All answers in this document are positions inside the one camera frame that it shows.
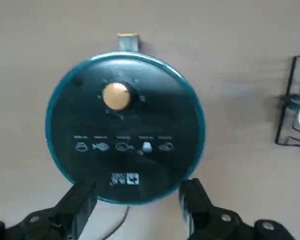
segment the blue rim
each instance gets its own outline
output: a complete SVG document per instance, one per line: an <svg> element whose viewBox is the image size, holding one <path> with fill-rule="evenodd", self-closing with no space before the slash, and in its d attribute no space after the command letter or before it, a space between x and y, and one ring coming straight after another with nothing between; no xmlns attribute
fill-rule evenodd
<svg viewBox="0 0 300 240"><path fill-rule="evenodd" d="M120 201L114 201L114 200L110 200L110 199L106 199L103 197L98 197L99 200L107 202L107 203L111 203L111 204L124 204L124 205L142 205L142 204L146 204L146 203L150 203L153 202L155 200L159 200L162 199L170 194L172 194L175 190L178 189L180 182L182 180L188 179L188 177L194 172L194 170L196 169L201 155L203 153L204 150L204 145L205 145L205 136L206 136L206 124L205 124L205 118L204 118L204 111L201 107L200 101L198 99L198 96L196 95L195 90L192 88L192 86L190 85L190 83L179 73L177 72L174 68L172 68L170 65L168 65L167 63L154 58L152 56L149 55L145 55L142 53L138 53L138 52L125 52L125 51L115 51L115 52L109 52L109 53L104 53L104 54L100 54L100 55L96 55L91 57L90 59L87 59L81 63L79 63L77 66L75 66L74 68L72 68L63 78L62 80L59 82L59 84L55 87L52 96L50 98L50 101L48 103L48 107L46 110L46 118L45 118L45 137L46 137L46 142L48 145L48 149L51 153L52 159L54 160L57 168L60 170L60 172L71 182L71 183L75 183L71 177L67 174L67 172L63 169L63 167L61 166L57 155L55 153L54 147L52 145L52 135L51 135L51 118L52 118L52 113L53 113L53 108L55 106L56 101L58 100L64 86L76 75L78 74L80 71L84 70L85 68L90 67L91 65L95 64L95 63L99 63L102 61L107 61L107 60L112 60L112 59L117 59L117 58L121 58L121 59L132 59L132 60L139 60L145 63L149 63L153 66L158 67L159 69L165 71L166 73L168 73L169 75L171 75L174 79L178 79L179 82L186 88L186 90L189 92L189 94L191 95L192 99L195 102L195 110L197 113L197 117L198 117L198 121L199 121L199 131L200 131L200 137L199 137L199 148L198 151L195 155L195 161L193 163L193 165L188 169L187 173L185 174L185 176L171 189L169 189L167 192L156 196L150 200L147 201L140 201L140 202L131 202L131 203L126 203L126 202L120 202Z"/></svg>

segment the round lid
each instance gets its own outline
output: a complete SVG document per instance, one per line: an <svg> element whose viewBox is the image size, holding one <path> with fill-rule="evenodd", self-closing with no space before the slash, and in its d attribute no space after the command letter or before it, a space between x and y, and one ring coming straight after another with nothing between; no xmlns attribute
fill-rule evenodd
<svg viewBox="0 0 300 240"><path fill-rule="evenodd" d="M203 151L203 110L171 66L136 52L92 57L60 81L48 104L46 139L60 171L95 177L98 197L144 204L166 196Z"/></svg>

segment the gray surface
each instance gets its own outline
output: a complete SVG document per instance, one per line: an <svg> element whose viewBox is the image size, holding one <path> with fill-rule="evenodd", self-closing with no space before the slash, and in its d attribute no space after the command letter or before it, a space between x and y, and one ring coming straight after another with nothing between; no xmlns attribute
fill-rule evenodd
<svg viewBox="0 0 300 240"><path fill-rule="evenodd" d="M250 224L274 218L300 240L300 149L273 144L272 101L300 54L300 0L0 0L0 220L69 189L46 147L47 102L70 67L115 50L124 31L195 87L207 121L195 175L212 202ZM124 210L99 204L82 239L99 239ZM133 207L112 239L185 238L173 194Z"/></svg>

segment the logo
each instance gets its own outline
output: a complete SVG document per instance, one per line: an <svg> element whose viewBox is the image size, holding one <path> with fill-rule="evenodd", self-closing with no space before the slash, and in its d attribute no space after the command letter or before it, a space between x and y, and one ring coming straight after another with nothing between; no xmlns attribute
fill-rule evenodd
<svg viewBox="0 0 300 240"><path fill-rule="evenodd" d="M126 173L126 184L128 184L128 185L138 185L139 184L139 173L137 173L137 172L127 172Z"/></svg>

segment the gold knob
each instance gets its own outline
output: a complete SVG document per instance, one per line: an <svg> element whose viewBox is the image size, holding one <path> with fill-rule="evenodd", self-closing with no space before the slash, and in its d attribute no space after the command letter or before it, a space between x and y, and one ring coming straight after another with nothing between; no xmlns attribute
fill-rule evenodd
<svg viewBox="0 0 300 240"><path fill-rule="evenodd" d="M102 92L104 103L113 110L122 110L130 102L130 92L122 83L113 82L108 84Z"/></svg>

